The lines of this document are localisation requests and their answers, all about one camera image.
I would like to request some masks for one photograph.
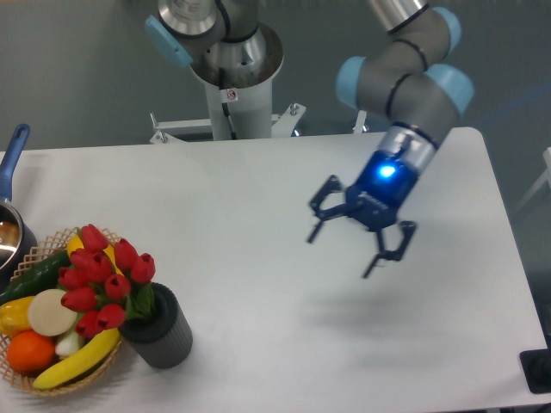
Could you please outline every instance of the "gray vase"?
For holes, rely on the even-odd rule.
[[[193,337],[176,295],[162,284],[152,283],[158,316],[150,323],[125,322],[119,332],[147,364],[171,368],[191,351]]]

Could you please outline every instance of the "fruit basket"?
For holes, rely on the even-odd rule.
[[[102,233],[107,237],[110,243],[116,243],[121,239],[108,229],[103,229]],[[77,228],[73,228],[58,231],[55,235],[46,237],[45,241],[40,242],[37,247],[33,247],[30,250],[30,253],[25,256],[23,262],[19,264],[18,269],[14,272],[14,276],[11,280],[24,274],[37,262],[40,262],[61,250],[64,250],[69,240],[76,234]],[[122,339],[120,338],[108,356],[99,364],[94,366],[94,368],[86,372],[85,375],[78,376],[73,381],[51,390],[37,390],[33,387],[35,377],[20,374],[9,366],[9,363],[6,360],[6,350],[9,345],[9,337],[0,335],[0,374],[4,380],[11,384],[12,387],[26,393],[41,397],[59,396],[82,389],[105,373],[121,351],[121,344]]]

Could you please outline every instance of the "yellow banana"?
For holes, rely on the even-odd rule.
[[[33,383],[34,388],[38,390],[52,389],[86,373],[107,357],[115,348],[120,337],[121,333],[117,329],[102,331],[75,354],[54,364],[38,376]]]

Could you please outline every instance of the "table surface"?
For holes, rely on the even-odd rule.
[[[401,210],[403,262],[360,278],[347,219],[305,242],[307,202],[351,184],[382,134],[25,151],[13,205],[37,238],[93,223],[149,252],[194,333],[158,371],[125,345],[89,388],[1,411],[432,412],[541,404],[518,354],[545,341],[480,134],[454,129]]]

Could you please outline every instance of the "cooking pot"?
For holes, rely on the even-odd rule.
[[[9,284],[23,257],[36,246],[36,237],[10,204],[15,166],[30,132],[28,125],[15,129],[0,163],[0,291]]]

